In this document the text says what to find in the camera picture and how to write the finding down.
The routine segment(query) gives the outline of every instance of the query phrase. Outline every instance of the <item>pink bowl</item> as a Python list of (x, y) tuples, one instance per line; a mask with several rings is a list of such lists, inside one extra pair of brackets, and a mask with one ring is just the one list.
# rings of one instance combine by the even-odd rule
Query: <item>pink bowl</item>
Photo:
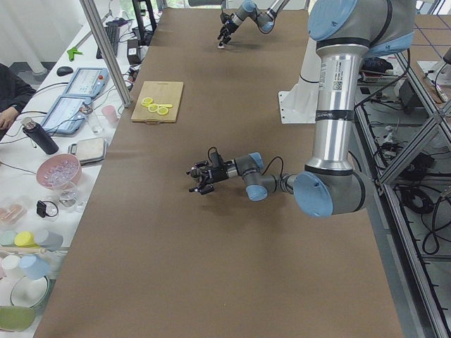
[(47, 189), (62, 189), (69, 182), (78, 183), (82, 168), (77, 157), (72, 154), (52, 156), (37, 169), (36, 180)]

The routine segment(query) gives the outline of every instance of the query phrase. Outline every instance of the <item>gray floor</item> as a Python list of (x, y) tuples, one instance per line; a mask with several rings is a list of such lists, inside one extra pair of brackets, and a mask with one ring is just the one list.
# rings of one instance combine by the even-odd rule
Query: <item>gray floor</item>
[[(55, 65), (55, 62), (43, 62), (42, 65), (51, 70)], [(15, 62), (11, 65), (10, 69), (14, 74), (28, 83), (31, 87), (38, 89), (44, 79), (38, 79), (33, 75), (30, 67), (26, 62)]]

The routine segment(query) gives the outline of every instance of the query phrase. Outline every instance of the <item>white bowl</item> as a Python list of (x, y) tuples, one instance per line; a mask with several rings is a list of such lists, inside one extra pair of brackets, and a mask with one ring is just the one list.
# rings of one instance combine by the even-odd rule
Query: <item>white bowl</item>
[(46, 277), (38, 280), (23, 277), (14, 285), (11, 292), (11, 304), (36, 308), (46, 298), (49, 290), (50, 282)]

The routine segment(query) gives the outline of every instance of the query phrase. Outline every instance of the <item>label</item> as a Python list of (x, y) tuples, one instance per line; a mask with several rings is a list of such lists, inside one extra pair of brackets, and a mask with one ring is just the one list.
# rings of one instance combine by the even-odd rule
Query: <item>label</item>
[(321, 64), (319, 90), (341, 92), (350, 83), (351, 60), (330, 60)]

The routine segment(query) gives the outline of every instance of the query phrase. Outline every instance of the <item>wooden cutting board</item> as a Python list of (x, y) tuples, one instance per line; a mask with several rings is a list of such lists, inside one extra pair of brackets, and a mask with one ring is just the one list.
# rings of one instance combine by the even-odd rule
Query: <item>wooden cutting board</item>
[[(177, 120), (182, 91), (183, 82), (144, 81), (132, 114), (132, 121), (174, 123)], [(169, 113), (166, 115), (150, 113), (147, 107), (141, 105), (145, 97), (153, 98), (155, 104), (172, 104), (173, 107), (169, 108)]]

